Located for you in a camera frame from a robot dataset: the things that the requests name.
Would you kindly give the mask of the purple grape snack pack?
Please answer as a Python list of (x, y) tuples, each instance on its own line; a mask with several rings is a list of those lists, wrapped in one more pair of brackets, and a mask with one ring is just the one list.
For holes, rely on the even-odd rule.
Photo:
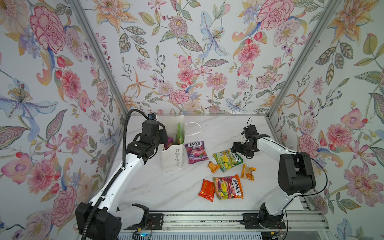
[(164, 144), (164, 150), (167, 150), (174, 144), (174, 140), (171, 137), (168, 137), (167, 142)]

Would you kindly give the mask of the white paper gift bag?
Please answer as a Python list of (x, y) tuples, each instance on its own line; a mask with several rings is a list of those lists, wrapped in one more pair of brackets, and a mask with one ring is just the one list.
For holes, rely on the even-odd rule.
[(181, 145), (175, 144), (176, 132), (178, 124), (181, 123), (184, 127), (185, 137), (199, 134), (202, 131), (200, 124), (196, 122), (187, 122), (186, 116), (160, 116), (159, 121), (165, 125), (168, 137), (173, 138), (174, 144), (164, 150), (164, 145), (159, 146), (162, 158), (162, 168), (164, 172), (180, 170), (183, 165), (185, 147), (184, 143)]

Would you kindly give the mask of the green Lays chips bag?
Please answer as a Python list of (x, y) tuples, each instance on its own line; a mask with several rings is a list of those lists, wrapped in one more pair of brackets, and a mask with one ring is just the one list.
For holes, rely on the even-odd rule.
[(176, 138), (175, 138), (175, 144), (181, 145), (184, 143), (185, 133), (184, 133), (184, 127), (181, 123), (178, 124), (177, 132), (176, 132)]

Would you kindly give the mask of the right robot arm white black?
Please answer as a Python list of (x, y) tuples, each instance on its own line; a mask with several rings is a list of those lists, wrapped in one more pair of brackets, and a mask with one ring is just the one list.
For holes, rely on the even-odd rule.
[(234, 142), (231, 151), (251, 159), (256, 152), (263, 152), (279, 164), (279, 188), (270, 200), (262, 203), (257, 217), (251, 223), (263, 229), (271, 229), (283, 221), (287, 207), (294, 198), (303, 196), (316, 187), (316, 179), (312, 166), (312, 158), (307, 153), (290, 150), (270, 136), (259, 134), (256, 126), (250, 125), (243, 129), (245, 141)]

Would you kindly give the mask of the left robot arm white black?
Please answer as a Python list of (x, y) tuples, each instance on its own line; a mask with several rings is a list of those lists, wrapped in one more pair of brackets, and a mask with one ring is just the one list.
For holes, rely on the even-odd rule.
[(142, 131), (125, 144), (121, 166), (106, 185), (88, 202), (76, 208), (76, 220), (83, 240), (116, 240), (121, 230), (136, 231), (149, 224), (149, 208), (132, 204), (126, 209), (118, 205), (135, 174), (153, 157), (159, 145), (168, 142), (165, 126), (157, 120), (145, 120)]

